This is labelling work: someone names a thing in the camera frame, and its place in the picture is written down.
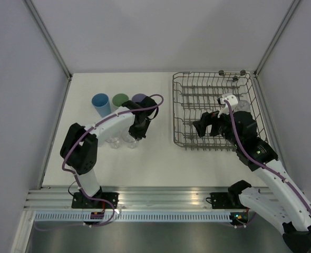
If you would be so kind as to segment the clear glass cup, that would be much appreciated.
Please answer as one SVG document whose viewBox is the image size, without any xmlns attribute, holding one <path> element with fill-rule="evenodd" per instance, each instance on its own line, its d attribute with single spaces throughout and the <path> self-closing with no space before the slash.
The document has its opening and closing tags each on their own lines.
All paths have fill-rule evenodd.
<svg viewBox="0 0 311 253">
<path fill-rule="evenodd" d="M 114 136 L 107 138 L 106 143 L 108 143 L 112 149 L 120 148 L 121 147 L 120 135 L 115 134 Z"/>
<path fill-rule="evenodd" d="M 251 112 L 251 105 L 246 100 L 239 100 L 238 105 L 236 107 L 238 111 Z"/>
<path fill-rule="evenodd" d="M 105 144 L 104 139 L 98 139 L 98 147 L 102 147 Z"/>
<path fill-rule="evenodd" d="M 139 142 L 136 140 L 134 137 L 132 137 L 128 130 L 122 132 L 122 139 L 124 143 L 127 145 L 128 148 L 130 149 L 135 149 L 138 147 Z"/>
</svg>

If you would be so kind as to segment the purple plastic cup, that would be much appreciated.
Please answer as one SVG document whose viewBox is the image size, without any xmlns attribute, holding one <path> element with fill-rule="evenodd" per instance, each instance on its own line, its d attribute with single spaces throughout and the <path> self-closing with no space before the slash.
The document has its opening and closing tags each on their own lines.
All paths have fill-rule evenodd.
<svg viewBox="0 0 311 253">
<path fill-rule="evenodd" d="M 146 97 L 145 94 L 143 94 L 143 93 L 138 93 L 138 94 L 135 94 L 135 95 L 131 98 L 131 100 L 132 100 L 133 102 L 137 103 L 137 102 L 143 101 L 143 100 L 145 99 L 145 97 Z"/>
</svg>

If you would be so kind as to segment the green plastic cup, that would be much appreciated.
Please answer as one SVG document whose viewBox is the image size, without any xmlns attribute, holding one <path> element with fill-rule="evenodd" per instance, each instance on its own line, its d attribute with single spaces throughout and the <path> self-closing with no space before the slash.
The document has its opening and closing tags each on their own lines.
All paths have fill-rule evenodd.
<svg viewBox="0 0 311 253">
<path fill-rule="evenodd" d="M 112 98 L 112 111 L 117 110 L 124 102 L 129 100 L 129 96 L 124 93 L 116 94 Z"/>
</svg>

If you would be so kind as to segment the blue plastic cup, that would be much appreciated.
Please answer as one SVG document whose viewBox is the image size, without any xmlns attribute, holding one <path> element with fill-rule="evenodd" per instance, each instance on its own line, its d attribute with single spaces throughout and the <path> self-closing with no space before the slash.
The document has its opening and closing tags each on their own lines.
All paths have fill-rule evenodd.
<svg viewBox="0 0 311 253">
<path fill-rule="evenodd" d="M 97 110 L 98 114 L 104 118 L 111 114 L 109 97 L 105 93 L 96 94 L 92 100 L 92 105 Z"/>
</svg>

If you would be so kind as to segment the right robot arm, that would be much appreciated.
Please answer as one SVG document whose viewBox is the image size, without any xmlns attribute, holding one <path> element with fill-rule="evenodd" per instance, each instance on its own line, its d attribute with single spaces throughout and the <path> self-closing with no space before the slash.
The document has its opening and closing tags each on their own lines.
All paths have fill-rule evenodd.
<svg viewBox="0 0 311 253">
<path fill-rule="evenodd" d="M 232 115 L 205 112 L 193 126 L 199 137 L 205 136 L 210 126 L 210 136 L 219 135 L 230 142 L 239 160 L 261 178 L 279 202 L 271 202 L 240 180 L 228 188 L 229 205 L 246 207 L 263 217 L 281 233 L 292 252 L 311 252 L 311 202 L 290 178 L 277 153 L 258 136 L 252 115 L 246 111 Z"/>
</svg>

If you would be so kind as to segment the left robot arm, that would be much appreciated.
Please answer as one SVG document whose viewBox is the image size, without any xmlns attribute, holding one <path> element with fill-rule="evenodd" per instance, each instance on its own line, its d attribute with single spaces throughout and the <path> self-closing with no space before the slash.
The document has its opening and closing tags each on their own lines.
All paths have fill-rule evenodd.
<svg viewBox="0 0 311 253">
<path fill-rule="evenodd" d="M 133 141 L 146 138 L 151 115 L 158 115 L 163 102 L 160 94 L 146 96 L 140 102 L 128 100 L 98 123 L 86 126 L 74 123 L 69 127 L 60 150 L 62 170 L 73 175 L 79 189 L 77 197 L 89 208 L 95 209 L 101 202 L 109 203 L 102 198 L 102 188 L 94 172 L 99 144 L 124 130 L 128 130 Z"/>
</svg>

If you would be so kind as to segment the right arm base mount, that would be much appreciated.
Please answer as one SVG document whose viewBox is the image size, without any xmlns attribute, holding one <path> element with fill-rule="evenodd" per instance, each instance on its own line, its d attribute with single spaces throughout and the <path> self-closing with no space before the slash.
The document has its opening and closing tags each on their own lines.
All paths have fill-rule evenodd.
<svg viewBox="0 0 311 253">
<path fill-rule="evenodd" d="M 243 206 L 237 197 L 232 196 L 228 192 L 211 192 L 210 202 L 212 209 L 247 209 Z"/>
</svg>

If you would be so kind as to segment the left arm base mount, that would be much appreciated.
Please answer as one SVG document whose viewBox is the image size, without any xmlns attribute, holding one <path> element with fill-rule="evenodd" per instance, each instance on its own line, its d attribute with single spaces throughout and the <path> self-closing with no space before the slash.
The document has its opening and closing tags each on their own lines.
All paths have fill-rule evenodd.
<svg viewBox="0 0 311 253">
<path fill-rule="evenodd" d="M 119 194 L 117 192 L 104 192 L 100 196 L 94 196 L 96 199 L 104 201 L 91 200 L 83 193 L 74 194 L 71 208 L 72 209 L 114 209 L 118 205 Z"/>
</svg>

